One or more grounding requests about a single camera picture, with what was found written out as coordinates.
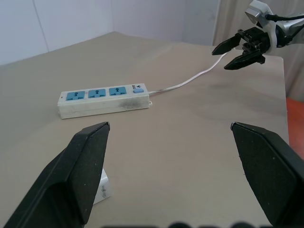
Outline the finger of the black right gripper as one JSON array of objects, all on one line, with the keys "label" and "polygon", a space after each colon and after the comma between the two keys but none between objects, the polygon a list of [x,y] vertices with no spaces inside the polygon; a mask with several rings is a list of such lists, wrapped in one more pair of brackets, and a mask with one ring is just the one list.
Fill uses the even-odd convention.
[{"label": "finger of the black right gripper", "polygon": [[234,58],[231,62],[229,62],[226,66],[224,66],[224,69],[238,70],[247,67],[253,63],[261,63],[261,62],[262,62],[262,53],[259,50],[255,50],[250,53],[242,54]]},{"label": "finger of the black right gripper", "polygon": [[233,48],[237,47],[240,43],[241,36],[237,33],[233,37],[221,42],[212,51],[212,55],[223,55]]}]

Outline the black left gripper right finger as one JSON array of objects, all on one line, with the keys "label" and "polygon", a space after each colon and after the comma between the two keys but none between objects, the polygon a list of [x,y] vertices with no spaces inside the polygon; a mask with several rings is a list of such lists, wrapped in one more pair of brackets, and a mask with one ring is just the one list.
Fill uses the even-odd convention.
[{"label": "black left gripper right finger", "polygon": [[304,228],[304,160],[275,132],[233,122],[245,177],[271,225]]}]

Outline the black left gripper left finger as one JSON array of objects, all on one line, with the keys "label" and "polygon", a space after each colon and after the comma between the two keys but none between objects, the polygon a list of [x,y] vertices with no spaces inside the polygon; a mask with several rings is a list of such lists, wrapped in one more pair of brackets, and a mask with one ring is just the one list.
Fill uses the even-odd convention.
[{"label": "black left gripper left finger", "polygon": [[3,228],[84,228],[100,183],[110,124],[76,133],[40,173]]}]

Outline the white plug adapter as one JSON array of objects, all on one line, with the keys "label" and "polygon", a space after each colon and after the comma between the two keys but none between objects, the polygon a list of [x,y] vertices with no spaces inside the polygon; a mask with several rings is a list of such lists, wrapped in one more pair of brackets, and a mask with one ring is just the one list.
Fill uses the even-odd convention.
[{"label": "white plug adapter", "polygon": [[108,176],[105,170],[102,170],[99,186],[93,204],[97,204],[111,196],[111,188]]}]

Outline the white power strip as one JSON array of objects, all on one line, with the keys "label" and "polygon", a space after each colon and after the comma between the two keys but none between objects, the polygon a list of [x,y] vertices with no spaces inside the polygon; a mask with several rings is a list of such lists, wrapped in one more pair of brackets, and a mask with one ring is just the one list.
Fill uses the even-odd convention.
[{"label": "white power strip", "polygon": [[57,102],[62,119],[147,109],[151,106],[145,84],[64,91]]}]

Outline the beige curtain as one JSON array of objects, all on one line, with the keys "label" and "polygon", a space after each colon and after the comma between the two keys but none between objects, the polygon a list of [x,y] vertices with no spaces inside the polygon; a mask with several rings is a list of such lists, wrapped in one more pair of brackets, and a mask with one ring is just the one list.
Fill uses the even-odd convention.
[{"label": "beige curtain", "polygon": [[[304,13],[304,0],[259,0],[274,14],[287,17]],[[238,29],[249,29],[253,23],[245,14],[252,0],[220,0],[213,45],[232,37]],[[304,44],[275,49],[270,53],[284,60],[286,96],[304,102]]]}]

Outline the beige tablecloth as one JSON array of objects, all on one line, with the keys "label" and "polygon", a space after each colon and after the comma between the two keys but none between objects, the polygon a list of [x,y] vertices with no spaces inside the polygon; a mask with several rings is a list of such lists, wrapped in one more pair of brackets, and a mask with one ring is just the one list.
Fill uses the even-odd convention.
[{"label": "beige tablecloth", "polygon": [[[45,166],[87,126],[108,122],[104,169],[111,197],[96,204],[87,228],[106,225],[229,227],[267,225],[243,172],[232,122],[288,140],[284,62],[240,70],[240,54],[210,46],[120,33],[0,66],[0,228]],[[144,83],[158,91],[148,109],[62,120],[63,91]]]}]

